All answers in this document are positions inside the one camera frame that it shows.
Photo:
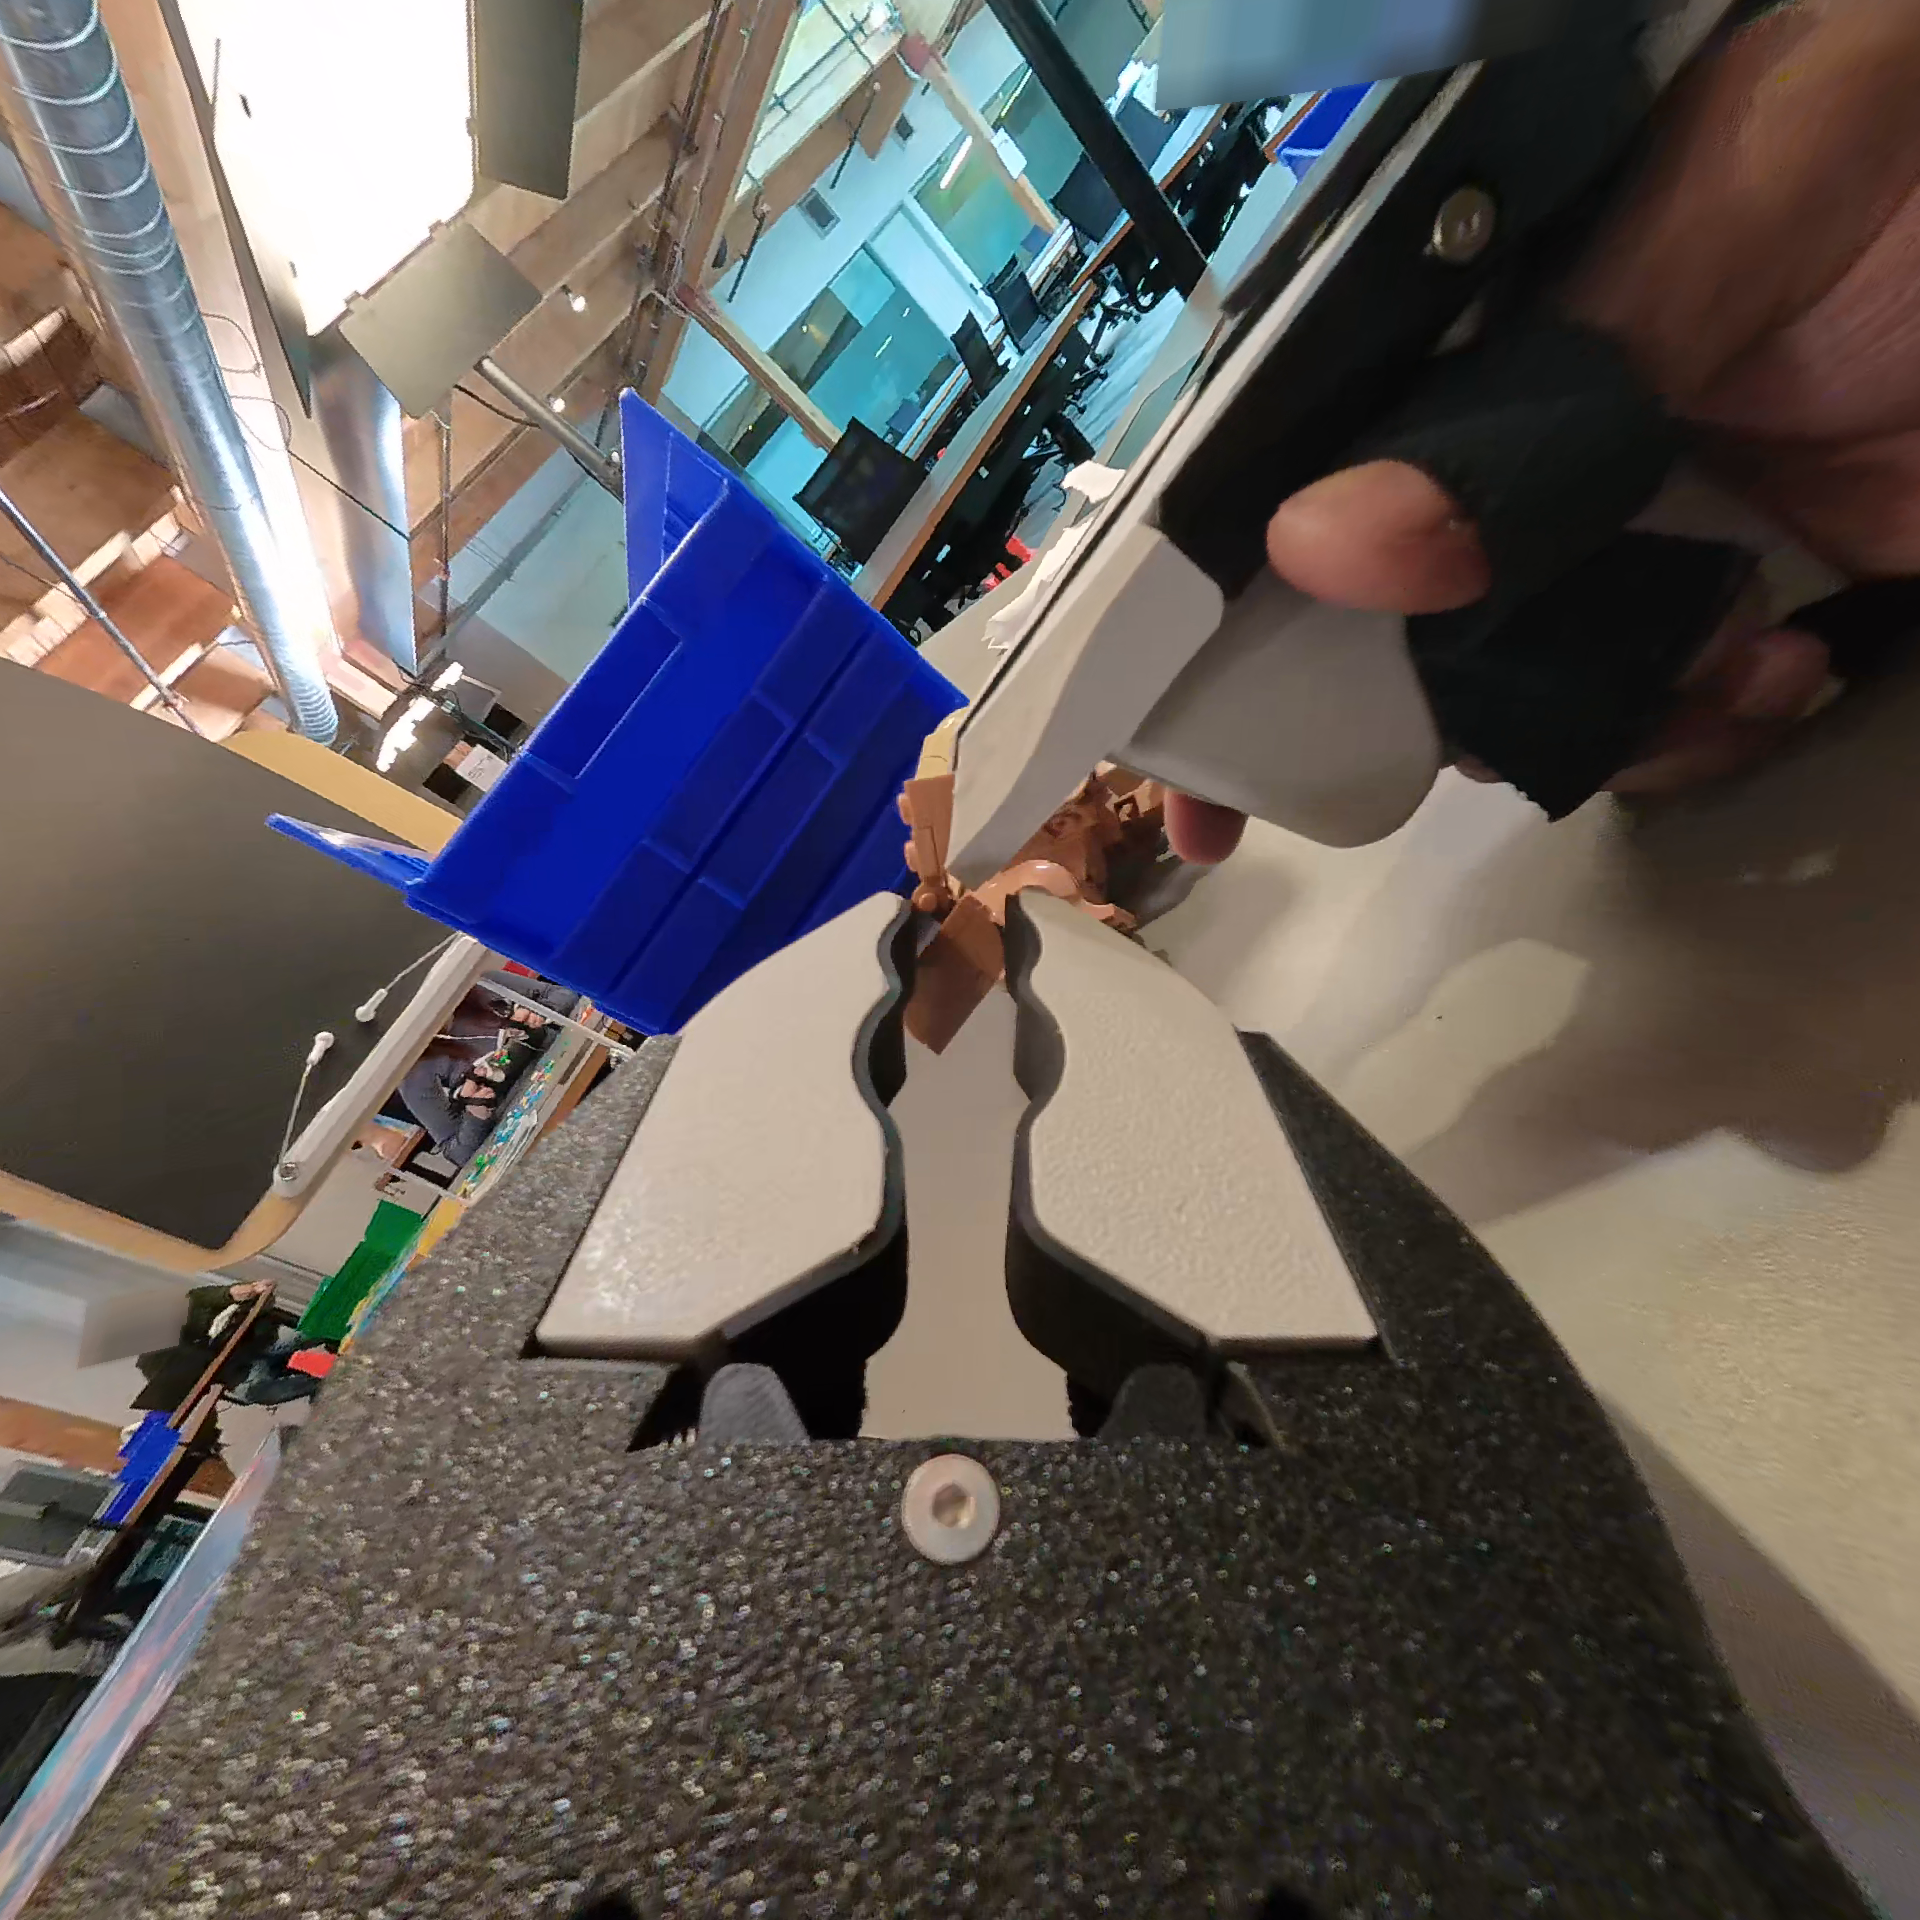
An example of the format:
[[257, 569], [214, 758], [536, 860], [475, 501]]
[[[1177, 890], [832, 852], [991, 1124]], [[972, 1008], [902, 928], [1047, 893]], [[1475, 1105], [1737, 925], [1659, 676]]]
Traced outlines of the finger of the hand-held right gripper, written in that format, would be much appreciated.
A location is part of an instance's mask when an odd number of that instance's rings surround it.
[[1262, 571], [1118, 763], [1326, 847], [1398, 829], [1443, 773], [1406, 620]]
[[958, 722], [943, 855], [953, 882], [979, 888], [1011, 867], [1222, 620], [1224, 591], [1151, 518], [1125, 510], [1087, 535]]

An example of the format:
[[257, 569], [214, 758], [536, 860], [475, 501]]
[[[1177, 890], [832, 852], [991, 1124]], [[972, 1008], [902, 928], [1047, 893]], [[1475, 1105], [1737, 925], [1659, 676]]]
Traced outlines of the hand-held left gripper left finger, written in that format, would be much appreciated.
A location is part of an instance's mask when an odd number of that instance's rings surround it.
[[871, 893], [687, 1022], [537, 1353], [689, 1361], [891, 1253], [909, 972], [911, 906]]

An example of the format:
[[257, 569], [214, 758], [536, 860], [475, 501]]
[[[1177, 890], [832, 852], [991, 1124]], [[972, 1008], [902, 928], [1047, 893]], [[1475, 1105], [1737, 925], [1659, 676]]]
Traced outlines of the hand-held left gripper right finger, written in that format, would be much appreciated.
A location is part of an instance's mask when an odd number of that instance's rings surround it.
[[1091, 911], [1023, 890], [1008, 1303], [1055, 1361], [1347, 1353], [1380, 1328], [1233, 1022]]

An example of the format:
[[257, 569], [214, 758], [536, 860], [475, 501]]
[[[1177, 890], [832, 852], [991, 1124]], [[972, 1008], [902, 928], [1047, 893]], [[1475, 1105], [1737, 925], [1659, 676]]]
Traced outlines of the brown round brick piece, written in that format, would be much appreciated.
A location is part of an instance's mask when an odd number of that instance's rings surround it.
[[949, 864], [955, 780], [909, 780], [899, 800], [909, 899], [930, 917], [915, 966], [906, 1029], [944, 1051], [1004, 976], [1004, 917], [1023, 893], [1047, 893], [1113, 932], [1138, 935], [1153, 888], [1177, 860], [1162, 838], [1162, 786], [1103, 763], [1014, 852], [1011, 864], [968, 884]]

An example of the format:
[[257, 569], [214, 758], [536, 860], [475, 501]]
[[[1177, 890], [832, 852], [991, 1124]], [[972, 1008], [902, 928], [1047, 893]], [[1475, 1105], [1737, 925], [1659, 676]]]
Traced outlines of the grey desk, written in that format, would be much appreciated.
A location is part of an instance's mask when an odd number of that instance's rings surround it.
[[1917, 662], [1778, 760], [1546, 823], [1250, 827], [1142, 940], [1524, 1284], [1792, 1792], [1917, 1918]]

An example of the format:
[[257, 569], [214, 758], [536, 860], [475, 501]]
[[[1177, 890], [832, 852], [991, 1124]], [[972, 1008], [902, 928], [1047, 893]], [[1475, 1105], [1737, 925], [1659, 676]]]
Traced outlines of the person's right hand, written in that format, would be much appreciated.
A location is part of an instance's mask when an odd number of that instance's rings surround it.
[[[1768, 3], [1664, 97], [1645, 175], [1562, 309], [1608, 334], [1707, 466], [1848, 578], [1917, 575], [1917, 3]], [[1452, 613], [1493, 571], [1469, 510], [1415, 466], [1316, 482], [1269, 524], [1291, 587]], [[1824, 641], [1734, 615], [1614, 795], [1766, 758], [1830, 690]]]

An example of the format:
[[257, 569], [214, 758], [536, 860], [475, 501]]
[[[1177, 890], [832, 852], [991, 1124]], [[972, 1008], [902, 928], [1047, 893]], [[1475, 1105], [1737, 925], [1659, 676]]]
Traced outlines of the white metal stand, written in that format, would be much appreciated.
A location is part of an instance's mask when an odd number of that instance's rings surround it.
[[269, 1177], [274, 1196], [297, 1201], [321, 1185], [490, 966], [490, 949], [448, 935], [373, 990], [336, 1031], [308, 1038]]

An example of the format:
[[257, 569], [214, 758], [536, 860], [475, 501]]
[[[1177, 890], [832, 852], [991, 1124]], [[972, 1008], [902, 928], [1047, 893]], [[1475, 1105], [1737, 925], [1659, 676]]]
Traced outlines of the black board with wooden edge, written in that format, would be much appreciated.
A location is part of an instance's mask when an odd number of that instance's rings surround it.
[[448, 932], [275, 814], [378, 835], [3, 662], [8, 1217], [185, 1274], [262, 1253], [316, 1196], [269, 1194], [308, 1038]]

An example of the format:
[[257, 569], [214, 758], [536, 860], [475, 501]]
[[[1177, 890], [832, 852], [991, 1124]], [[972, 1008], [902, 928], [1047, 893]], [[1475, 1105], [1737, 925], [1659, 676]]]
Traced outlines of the studio light panel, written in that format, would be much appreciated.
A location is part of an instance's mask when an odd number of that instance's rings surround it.
[[541, 294], [490, 234], [573, 189], [584, 3], [178, 3], [284, 347], [425, 418]]

